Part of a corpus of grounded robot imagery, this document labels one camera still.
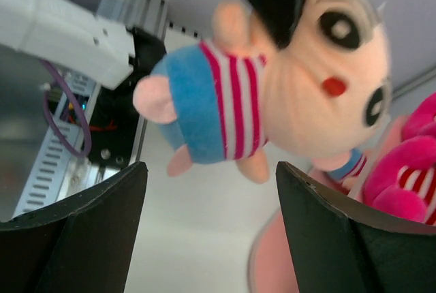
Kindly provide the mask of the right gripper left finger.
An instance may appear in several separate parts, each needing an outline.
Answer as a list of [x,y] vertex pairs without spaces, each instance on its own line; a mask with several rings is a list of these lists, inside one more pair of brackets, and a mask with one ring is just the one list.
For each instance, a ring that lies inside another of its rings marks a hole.
[[123,292],[146,193],[136,162],[109,179],[1,223],[1,291]]

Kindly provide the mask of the peach-faced boy plush doll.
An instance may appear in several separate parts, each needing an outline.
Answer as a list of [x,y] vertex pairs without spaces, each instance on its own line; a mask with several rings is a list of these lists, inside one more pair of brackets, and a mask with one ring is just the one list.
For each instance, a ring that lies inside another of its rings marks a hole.
[[391,100],[390,51],[369,0],[220,3],[213,37],[167,54],[140,80],[133,105],[160,126],[178,176],[235,161],[264,183],[272,143],[310,159],[333,181],[358,176]]

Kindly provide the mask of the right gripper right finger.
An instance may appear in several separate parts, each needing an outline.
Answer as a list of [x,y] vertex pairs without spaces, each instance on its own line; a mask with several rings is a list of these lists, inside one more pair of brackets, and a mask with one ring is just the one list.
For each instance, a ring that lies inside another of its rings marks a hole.
[[276,180],[300,292],[435,291],[435,227],[372,209],[287,162]]

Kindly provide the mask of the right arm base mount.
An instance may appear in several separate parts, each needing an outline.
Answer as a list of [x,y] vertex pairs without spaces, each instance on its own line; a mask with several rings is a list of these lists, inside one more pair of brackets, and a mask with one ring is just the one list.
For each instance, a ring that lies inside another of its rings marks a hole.
[[134,149],[139,115],[132,104],[133,92],[141,78],[148,76],[166,54],[163,39],[139,27],[132,27],[134,70],[115,89],[101,88],[91,117],[92,147],[89,161],[103,167],[123,169]]

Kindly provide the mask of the white pink-eared plush toy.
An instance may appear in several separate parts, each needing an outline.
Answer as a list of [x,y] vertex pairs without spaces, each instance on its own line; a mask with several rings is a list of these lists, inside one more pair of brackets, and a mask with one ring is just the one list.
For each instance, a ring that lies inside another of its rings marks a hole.
[[379,211],[435,225],[435,94],[405,120],[399,143],[375,165],[362,201]]

